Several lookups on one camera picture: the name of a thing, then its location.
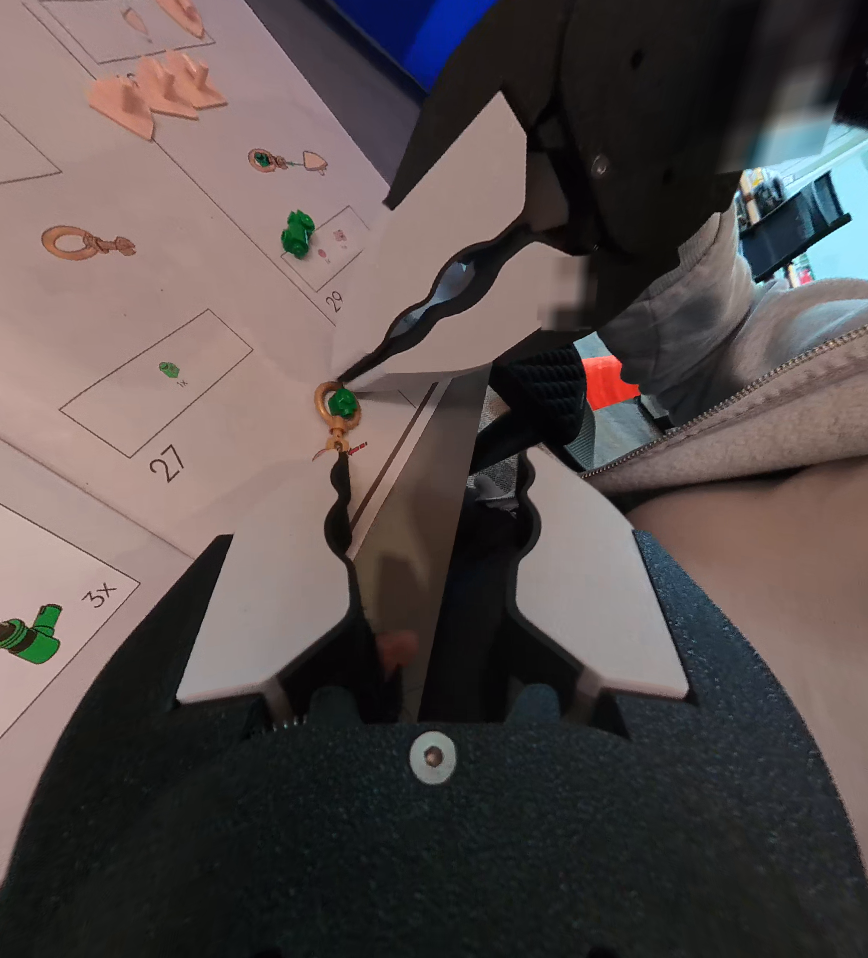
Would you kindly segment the black mesh office chair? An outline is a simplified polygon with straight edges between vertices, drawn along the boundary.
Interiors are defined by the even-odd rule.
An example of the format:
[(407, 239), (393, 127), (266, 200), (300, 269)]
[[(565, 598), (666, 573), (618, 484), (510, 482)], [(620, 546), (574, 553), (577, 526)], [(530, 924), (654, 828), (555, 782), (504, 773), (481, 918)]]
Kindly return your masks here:
[(595, 417), (576, 346), (496, 363), (488, 384), (508, 410), (478, 435), (470, 475), (539, 445), (577, 473), (594, 468)]

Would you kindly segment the person's beige hoodie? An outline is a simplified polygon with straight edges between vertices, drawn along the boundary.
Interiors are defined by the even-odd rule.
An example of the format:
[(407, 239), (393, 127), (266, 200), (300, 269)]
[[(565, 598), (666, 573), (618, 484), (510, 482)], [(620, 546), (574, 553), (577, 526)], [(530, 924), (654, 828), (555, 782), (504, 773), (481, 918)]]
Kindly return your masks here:
[(868, 281), (763, 294), (671, 436), (596, 414), (595, 485), (763, 656), (834, 775), (868, 873)]

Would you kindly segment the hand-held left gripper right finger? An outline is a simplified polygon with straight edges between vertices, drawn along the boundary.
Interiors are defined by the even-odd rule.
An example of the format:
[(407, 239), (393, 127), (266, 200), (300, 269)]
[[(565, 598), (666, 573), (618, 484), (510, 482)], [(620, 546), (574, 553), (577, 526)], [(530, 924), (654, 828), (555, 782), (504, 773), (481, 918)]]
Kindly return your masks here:
[(689, 703), (691, 688), (630, 522), (537, 449), (520, 457), (505, 585), (505, 667), (591, 725), (609, 697)]

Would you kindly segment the gold ring clip toy piece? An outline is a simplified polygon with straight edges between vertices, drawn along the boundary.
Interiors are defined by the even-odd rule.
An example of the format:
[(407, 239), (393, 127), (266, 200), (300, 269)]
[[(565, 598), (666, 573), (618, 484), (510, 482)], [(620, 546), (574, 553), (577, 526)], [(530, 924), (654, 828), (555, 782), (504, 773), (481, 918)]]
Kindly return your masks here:
[(359, 411), (348, 421), (339, 417), (332, 417), (332, 415), (328, 412), (327, 397), (332, 391), (342, 386), (347, 388), (343, 383), (337, 381), (327, 381), (321, 383), (315, 390), (315, 407), (328, 428), (328, 438), (325, 441), (323, 449), (320, 449), (317, 453), (315, 453), (315, 456), (313, 457), (314, 460), (318, 459), (327, 452), (347, 454), (350, 449), (347, 434), (357, 428), (357, 426), (360, 424), (362, 411), (358, 399)]

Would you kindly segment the blue plastic bin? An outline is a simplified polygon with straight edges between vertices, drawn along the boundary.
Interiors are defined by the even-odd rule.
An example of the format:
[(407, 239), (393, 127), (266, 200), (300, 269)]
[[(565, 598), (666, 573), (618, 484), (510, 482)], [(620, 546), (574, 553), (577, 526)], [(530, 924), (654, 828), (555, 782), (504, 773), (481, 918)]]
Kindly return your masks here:
[(493, 1), (329, 1), (344, 21), (424, 93)]

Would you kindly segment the white instruction booklet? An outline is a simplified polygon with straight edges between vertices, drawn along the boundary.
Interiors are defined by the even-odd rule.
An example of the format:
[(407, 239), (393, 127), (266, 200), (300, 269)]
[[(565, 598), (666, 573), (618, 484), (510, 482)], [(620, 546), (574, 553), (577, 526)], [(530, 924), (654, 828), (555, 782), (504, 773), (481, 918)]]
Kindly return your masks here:
[[(387, 190), (248, 2), (194, 3), (201, 40), (157, 2), (0, 2), (0, 874), (93, 677), (320, 445)], [(228, 104), (150, 142), (91, 108), (168, 50)]]

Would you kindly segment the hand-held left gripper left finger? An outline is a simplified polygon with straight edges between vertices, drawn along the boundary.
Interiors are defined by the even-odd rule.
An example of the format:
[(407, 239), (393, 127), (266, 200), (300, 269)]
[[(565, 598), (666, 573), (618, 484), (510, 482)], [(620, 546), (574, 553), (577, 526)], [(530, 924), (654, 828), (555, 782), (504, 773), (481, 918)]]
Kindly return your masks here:
[(307, 710), (304, 666), (350, 612), (348, 456), (288, 463), (238, 521), (177, 688), (182, 705), (260, 694)]

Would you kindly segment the orange safety cone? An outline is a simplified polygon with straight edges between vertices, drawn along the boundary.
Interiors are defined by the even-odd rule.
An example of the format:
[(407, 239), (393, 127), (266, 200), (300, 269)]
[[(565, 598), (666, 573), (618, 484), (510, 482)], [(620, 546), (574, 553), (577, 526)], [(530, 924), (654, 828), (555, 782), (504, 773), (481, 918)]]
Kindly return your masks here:
[(613, 355), (585, 357), (586, 398), (592, 411), (638, 398), (640, 390), (621, 377), (621, 364)]

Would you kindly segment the person's right forearm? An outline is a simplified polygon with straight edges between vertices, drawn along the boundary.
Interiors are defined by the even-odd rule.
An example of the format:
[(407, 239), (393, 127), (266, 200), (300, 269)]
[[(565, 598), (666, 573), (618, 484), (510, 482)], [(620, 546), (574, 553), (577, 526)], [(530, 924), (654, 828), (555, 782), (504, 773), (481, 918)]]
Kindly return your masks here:
[(679, 258), (597, 333), (619, 360), (621, 378), (676, 426), (722, 400), (717, 382), (727, 353), (763, 294), (739, 252), (734, 209), (711, 216)]

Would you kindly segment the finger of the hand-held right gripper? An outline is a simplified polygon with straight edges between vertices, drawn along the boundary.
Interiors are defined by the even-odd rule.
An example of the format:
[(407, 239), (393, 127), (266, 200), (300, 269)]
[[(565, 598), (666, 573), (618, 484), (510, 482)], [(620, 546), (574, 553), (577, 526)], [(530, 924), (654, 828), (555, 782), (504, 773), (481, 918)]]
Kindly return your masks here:
[[(340, 381), (357, 393), (409, 393), (515, 353), (562, 345), (592, 329), (591, 258), (572, 256), (520, 227), (464, 254), (473, 273), (439, 299), (437, 287), (392, 305), (379, 269), (340, 329)], [(382, 294), (389, 295), (384, 301)]]
[(436, 293), (462, 254), (505, 233), (525, 203), (526, 132), (497, 92), (427, 174), (370, 233), (344, 316), (335, 329), (331, 372), (357, 376), (400, 319)]

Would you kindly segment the green toy brick piece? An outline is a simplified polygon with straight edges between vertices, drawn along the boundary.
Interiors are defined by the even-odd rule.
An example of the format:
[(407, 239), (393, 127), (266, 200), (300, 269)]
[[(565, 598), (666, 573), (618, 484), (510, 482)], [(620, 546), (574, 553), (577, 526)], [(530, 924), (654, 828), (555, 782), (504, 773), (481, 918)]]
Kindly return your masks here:
[(313, 219), (301, 210), (292, 211), (281, 233), (284, 252), (298, 259), (305, 258), (310, 250), (310, 238), (316, 231)]

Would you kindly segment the pink petal toy piece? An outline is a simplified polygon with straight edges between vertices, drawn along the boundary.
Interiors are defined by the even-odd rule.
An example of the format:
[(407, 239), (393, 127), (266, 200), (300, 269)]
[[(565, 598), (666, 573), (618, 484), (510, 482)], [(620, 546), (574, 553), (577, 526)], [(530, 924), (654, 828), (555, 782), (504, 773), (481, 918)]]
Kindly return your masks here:
[(170, 19), (185, 32), (198, 40), (204, 38), (204, 22), (200, 11), (193, 1), (158, 0), (156, 2)]
[(152, 56), (138, 60), (134, 78), (152, 113), (197, 121), (194, 105), (177, 89), (175, 76)]
[(175, 78), (176, 89), (196, 110), (228, 104), (227, 98), (213, 85), (205, 63), (176, 50), (166, 51), (164, 57), (168, 71)]
[(125, 76), (95, 79), (88, 90), (88, 103), (93, 110), (117, 126), (140, 137), (153, 140), (154, 119), (151, 108), (140, 93), (135, 80)]

